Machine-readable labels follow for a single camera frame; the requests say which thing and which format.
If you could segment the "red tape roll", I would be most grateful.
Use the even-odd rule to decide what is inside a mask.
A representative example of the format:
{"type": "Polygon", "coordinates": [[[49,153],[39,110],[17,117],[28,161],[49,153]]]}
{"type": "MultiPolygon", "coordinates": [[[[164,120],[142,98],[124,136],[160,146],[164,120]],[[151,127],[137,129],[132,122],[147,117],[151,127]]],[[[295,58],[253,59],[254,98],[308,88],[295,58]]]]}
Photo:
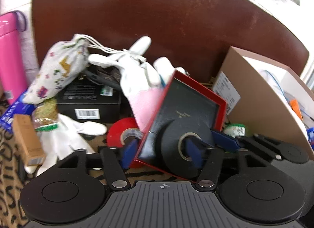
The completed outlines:
{"type": "MultiPolygon", "coordinates": [[[[123,118],[114,123],[107,134],[107,146],[109,148],[122,148],[132,139],[137,139],[137,149],[141,143],[143,134],[132,117],[123,118]]],[[[136,155],[129,168],[141,168],[143,164],[136,160],[136,155]]]]}

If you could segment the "black tape roll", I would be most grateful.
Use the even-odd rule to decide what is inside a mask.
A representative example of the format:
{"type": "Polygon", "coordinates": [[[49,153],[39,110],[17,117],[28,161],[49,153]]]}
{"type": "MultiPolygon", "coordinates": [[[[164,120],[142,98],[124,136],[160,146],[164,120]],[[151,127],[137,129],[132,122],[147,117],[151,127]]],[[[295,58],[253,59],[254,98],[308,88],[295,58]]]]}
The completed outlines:
{"type": "Polygon", "coordinates": [[[214,146],[210,128],[198,118],[179,118],[171,122],[161,136],[161,154],[167,169],[188,180],[198,177],[205,152],[214,146]]]}

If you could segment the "white cotton glove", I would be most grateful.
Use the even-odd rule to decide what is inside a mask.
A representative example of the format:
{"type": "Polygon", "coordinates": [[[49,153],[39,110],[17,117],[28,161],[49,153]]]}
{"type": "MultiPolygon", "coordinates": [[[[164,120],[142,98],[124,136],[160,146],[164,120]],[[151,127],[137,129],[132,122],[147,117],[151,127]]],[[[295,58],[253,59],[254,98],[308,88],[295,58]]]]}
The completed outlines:
{"type": "Polygon", "coordinates": [[[26,172],[35,173],[36,176],[39,176],[55,165],[58,160],[64,159],[79,149],[84,149],[88,154],[94,154],[94,149],[81,135],[103,136],[106,132],[107,127],[101,123],[92,121],[80,123],[65,115],[58,114],[58,127],[56,129],[37,132],[46,153],[45,161],[38,171],[25,166],[26,172]]]}

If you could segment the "red and black box lid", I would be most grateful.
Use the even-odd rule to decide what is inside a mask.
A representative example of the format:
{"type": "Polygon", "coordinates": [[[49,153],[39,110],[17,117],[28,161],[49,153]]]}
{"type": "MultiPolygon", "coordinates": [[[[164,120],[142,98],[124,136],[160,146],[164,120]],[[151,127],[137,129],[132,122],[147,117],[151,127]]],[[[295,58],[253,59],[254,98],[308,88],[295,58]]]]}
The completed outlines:
{"type": "Polygon", "coordinates": [[[136,154],[137,161],[171,174],[161,154],[161,136],[165,128],[179,118],[192,117],[204,121],[210,130],[219,131],[226,107],[226,101],[216,93],[187,75],[174,72],[144,133],[136,154]]]}

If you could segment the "gold cosmetic box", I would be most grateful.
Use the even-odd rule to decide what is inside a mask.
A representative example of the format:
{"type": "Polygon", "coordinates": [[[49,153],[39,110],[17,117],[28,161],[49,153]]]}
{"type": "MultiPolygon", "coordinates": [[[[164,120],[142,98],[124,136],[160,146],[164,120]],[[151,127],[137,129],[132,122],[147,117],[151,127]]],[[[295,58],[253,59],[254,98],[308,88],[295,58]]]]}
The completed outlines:
{"type": "Polygon", "coordinates": [[[29,115],[14,114],[12,130],[19,145],[23,164],[26,166],[42,165],[46,153],[36,134],[31,117],[29,115]]]}

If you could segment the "green and white packet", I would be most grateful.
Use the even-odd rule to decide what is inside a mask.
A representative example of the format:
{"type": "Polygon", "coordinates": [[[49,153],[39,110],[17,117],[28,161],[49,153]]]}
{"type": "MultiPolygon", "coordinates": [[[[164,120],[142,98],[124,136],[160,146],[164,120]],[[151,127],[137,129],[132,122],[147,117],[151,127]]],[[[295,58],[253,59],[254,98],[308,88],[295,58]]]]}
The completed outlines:
{"type": "Polygon", "coordinates": [[[229,123],[223,129],[224,134],[231,136],[233,138],[237,136],[252,136],[253,133],[248,128],[248,126],[239,123],[229,123]]]}

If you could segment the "brown cardboard storage box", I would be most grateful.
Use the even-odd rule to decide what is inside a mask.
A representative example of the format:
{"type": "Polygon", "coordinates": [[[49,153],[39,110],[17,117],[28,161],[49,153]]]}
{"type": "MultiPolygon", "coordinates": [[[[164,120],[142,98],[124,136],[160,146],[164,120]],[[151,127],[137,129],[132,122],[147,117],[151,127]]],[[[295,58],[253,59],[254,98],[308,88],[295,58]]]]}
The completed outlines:
{"type": "Polygon", "coordinates": [[[276,83],[263,70],[271,72],[289,100],[296,99],[300,108],[313,117],[313,91],[291,68],[265,56],[230,47],[212,88],[227,102],[228,120],[248,126],[252,133],[299,145],[313,159],[307,134],[313,121],[304,114],[303,120],[298,118],[276,83]]]}

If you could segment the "black product box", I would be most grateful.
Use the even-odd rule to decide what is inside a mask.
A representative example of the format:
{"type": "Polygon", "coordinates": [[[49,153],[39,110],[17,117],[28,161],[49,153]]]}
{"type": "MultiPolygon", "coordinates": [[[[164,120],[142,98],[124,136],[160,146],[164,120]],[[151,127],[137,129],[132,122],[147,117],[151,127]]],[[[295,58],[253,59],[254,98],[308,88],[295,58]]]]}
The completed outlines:
{"type": "Polygon", "coordinates": [[[111,77],[85,70],[56,97],[58,112],[76,121],[114,123],[120,118],[122,90],[111,77]]]}

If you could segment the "orange and white box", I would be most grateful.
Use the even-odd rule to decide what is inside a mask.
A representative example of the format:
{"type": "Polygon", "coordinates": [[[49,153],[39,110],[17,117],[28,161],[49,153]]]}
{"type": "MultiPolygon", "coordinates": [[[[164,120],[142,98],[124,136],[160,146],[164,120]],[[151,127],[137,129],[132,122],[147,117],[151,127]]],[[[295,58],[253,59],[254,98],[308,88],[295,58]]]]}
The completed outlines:
{"type": "Polygon", "coordinates": [[[300,109],[300,106],[298,104],[298,101],[296,99],[292,99],[289,101],[289,104],[290,104],[293,112],[295,112],[295,114],[298,116],[298,118],[300,120],[303,120],[303,116],[301,114],[301,109],[300,109]]]}

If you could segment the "blue mini racket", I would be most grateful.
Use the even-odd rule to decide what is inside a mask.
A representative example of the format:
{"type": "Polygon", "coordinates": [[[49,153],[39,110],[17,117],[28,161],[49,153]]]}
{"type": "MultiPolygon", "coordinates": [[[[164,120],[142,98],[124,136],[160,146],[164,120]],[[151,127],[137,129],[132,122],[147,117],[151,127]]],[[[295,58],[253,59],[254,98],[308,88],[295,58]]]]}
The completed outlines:
{"type": "MultiPolygon", "coordinates": [[[[284,92],[284,90],[282,89],[282,87],[280,86],[280,84],[279,84],[279,82],[276,80],[276,78],[271,74],[271,72],[269,72],[268,70],[263,70],[262,72],[264,72],[264,73],[266,73],[267,75],[269,75],[271,78],[272,78],[272,80],[276,83],[276,85],[277,85],[277,87],[278,87],[278,89],[280,90],[280,92],[281,92],[281,94],[283,95],[283,97],[284,97],[284,99],[286,100],[286,102],[288,103],[288,105],[290,106],[290,104],[289,104],[289,98],[287,98],[287,96],[285,95],[285,92],[284,92]]],[[[305,112],[305,110],[304,109],[302,109],[302,108],[300,108],[301,109],[301,114],[303,115],[306,115],[308,118],[310,118],[312,121],[313,121],[313,117],[311,117],[309,114],[307,114],[306,112],[305,112]]]]}

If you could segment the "letter-patterned brown blanket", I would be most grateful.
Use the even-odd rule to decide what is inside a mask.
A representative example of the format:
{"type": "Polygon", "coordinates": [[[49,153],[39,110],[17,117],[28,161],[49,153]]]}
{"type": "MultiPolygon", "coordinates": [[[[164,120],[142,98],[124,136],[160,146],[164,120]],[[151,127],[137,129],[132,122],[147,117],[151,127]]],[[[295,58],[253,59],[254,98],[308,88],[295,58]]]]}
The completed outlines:
{"type": "MultiPolygon", "coordinates": [[[[126,177],[135,181],[177,181],[178,178],[149,167],[129,169],[126,177]]],[[[20,206],[20,192],[34,178],[20,165],[18,144],[12,134],[1,128],[1,227],[23,227],[27,218],[20,206]]]]}

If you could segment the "blue flat box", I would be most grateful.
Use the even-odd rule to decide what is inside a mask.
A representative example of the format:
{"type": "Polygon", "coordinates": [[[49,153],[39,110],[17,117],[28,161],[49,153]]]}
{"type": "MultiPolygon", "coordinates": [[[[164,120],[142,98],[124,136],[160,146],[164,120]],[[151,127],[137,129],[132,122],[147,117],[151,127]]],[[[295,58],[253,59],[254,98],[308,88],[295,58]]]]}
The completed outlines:
{"type": "Polygon", "coordinates": [[[25,97],[25,93],[26,92],[23,92],[1,116],[1,127],[4,128],[10,134],[13,133],[12,123],[13,116],[15,114],[31,115],[32,112],[36,109],[36,107],[33,104],[26,104],[22,102],[23,98],[25,97]]]}

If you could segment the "dark brown headboard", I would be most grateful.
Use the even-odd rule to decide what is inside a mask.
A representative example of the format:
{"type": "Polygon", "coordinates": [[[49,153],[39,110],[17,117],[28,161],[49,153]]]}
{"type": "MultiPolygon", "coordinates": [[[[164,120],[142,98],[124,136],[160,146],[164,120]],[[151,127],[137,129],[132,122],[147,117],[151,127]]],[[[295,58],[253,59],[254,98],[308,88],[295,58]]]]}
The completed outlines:
{"type": "Polygon", "coordinates": [[[289,66],[301,74],[304,44],[282,23],[248,0],[32,0],[37,58],[76,33],[114,49],[149,36],[148,61],[166,56],[199,82],[216,75],[230,47],[289,66]]]}

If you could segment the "pink thermos bottle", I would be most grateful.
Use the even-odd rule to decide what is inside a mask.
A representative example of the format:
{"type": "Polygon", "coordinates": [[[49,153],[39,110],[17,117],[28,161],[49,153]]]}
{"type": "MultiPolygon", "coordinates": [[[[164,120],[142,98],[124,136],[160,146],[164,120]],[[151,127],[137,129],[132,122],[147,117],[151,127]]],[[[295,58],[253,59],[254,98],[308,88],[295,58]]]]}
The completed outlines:
{"type": "Polygon", "coordinates": [[[20,33],[26,29],[23,12],[14,10],[1,15],[1,84],[9,104],[27,89],[20,43],[20,33]]]}

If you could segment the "patterned drawstring pouch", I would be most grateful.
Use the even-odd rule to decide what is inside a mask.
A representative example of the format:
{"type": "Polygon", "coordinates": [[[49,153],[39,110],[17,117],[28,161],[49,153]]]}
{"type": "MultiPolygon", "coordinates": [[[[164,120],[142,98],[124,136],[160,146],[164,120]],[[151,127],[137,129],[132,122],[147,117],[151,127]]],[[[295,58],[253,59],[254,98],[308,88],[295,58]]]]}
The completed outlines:
{"type": "Polygon", "coordinates": [[[54,44],[28,87],[23,102],[42,103],[70,84],[88,65],[88,46],[88,40],[81,34],[75,34],[70,41],[54,44]]]}

